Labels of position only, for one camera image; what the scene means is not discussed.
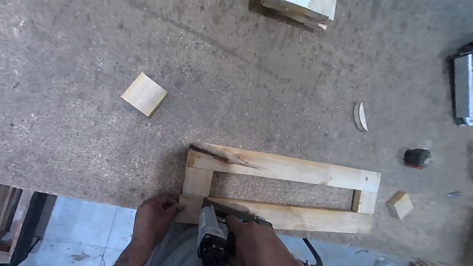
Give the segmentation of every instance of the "workbench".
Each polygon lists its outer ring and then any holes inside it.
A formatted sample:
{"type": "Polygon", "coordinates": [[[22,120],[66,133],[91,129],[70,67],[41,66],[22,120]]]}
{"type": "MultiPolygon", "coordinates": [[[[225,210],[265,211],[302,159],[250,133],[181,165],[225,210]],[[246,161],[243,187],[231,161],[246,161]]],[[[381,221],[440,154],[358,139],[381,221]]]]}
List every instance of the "workbench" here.
{"type": "MultiPolygon", "coordinates": [[[[369,234],[284,233],[463,256],[472,128],[453,123],[442,53],[471,41],[461,29],[473,27],[473,2],[338,1],[333,24],[314,33],[251,13],[243,0],[7,2],[0,183],[136,208],[181,192],[189,143],[202,141],[382,173],[369,234]],[[120,98],[140,72],[168,92],[151,118],[120,98]],[[353,121],[356,101],[367,133],[353,121]],[[405,167],[402,151],[415,147],[435,161],[405,167]],[[403,220],[385,204],[399,190],[414,205],[403,220]],[[452,191],[463,196],[444,196],[452,191]]],[[[223,173],[210,189],[344,209],[352,192],[223,173]]]]}

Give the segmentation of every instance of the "white floor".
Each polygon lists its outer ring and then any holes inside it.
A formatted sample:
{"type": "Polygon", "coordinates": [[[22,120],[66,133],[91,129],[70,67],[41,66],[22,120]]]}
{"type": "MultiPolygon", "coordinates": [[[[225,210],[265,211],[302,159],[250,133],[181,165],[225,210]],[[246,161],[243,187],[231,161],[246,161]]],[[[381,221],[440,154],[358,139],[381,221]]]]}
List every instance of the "white floor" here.
{"type": "MultiPolygon", "coordinates": [[[[76,198],[57,197],[44,239],[20,266],[112,266],[131,240],[136,210],[76,198]]],[[[279,236],[295,257],[315,260],[301,238],[279,236]]],[[[371,266],[394,255],[310,240],[325,266],[371,266]]]]}

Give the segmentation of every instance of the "nail gun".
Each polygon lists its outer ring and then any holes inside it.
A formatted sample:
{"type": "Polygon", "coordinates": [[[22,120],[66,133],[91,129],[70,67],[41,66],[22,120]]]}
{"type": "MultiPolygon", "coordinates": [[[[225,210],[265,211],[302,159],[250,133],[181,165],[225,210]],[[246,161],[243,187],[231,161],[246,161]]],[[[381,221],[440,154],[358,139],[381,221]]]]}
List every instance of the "nail gun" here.
{"type": "MultiPolygon", "coordinates": [[[[204,198],[199,215],[199,236],[197,238],[197,256],[204,266],[224,266],[235,255],[235,235],[225,224],[225,217],[233,215],[240,222],[254,221],[260,225],[272,224],[258,216],[241,212],[204,198]]],[[[309,243],[303,239],[315,257],[316,265],[322,266],[322,260],[309,243]]]]}

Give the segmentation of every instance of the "wooden frame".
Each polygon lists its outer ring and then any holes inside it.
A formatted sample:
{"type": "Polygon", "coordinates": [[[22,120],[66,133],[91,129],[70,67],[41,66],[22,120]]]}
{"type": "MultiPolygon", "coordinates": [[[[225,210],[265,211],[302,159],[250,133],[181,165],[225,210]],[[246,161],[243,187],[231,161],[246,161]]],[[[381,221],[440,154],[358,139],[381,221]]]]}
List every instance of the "wooden frame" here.
{"type": "Polygon", "coordinates": [[[274,229],[367,233],[371,228],[381,173],[209,143],[192,143],[179,202],[178,222],[198,223],[213,171],[354,189],[351,211],[226,198],[211,200],[251,212],[274,229]]]}

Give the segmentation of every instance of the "hand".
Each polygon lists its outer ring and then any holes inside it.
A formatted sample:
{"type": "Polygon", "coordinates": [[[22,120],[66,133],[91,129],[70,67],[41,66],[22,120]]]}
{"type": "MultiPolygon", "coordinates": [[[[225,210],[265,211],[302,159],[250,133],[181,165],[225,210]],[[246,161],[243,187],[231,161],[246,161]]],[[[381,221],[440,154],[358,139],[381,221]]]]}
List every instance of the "hand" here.
{"type": "Polygon", "coordinates": [[[160,194],[147,199],[138,207],[131,242],[151,252],[166,236],[176,215],[185,208],[178,203],[179,195],[160,194]]]}
{"type": "Polygon", "coordinates": [[[115,266],[145,265],[154,248],[163,241],[174,217],[185,208],[178,199],[179,195],[160,194],[138,207],[131,242],[115,266]]]}
{"type": "Polygon", "coordinates": [[[233,215],[226,218],[226,223],[235,234],[232,266],[299,266],[271,227],[240,222],[233,215]]]}

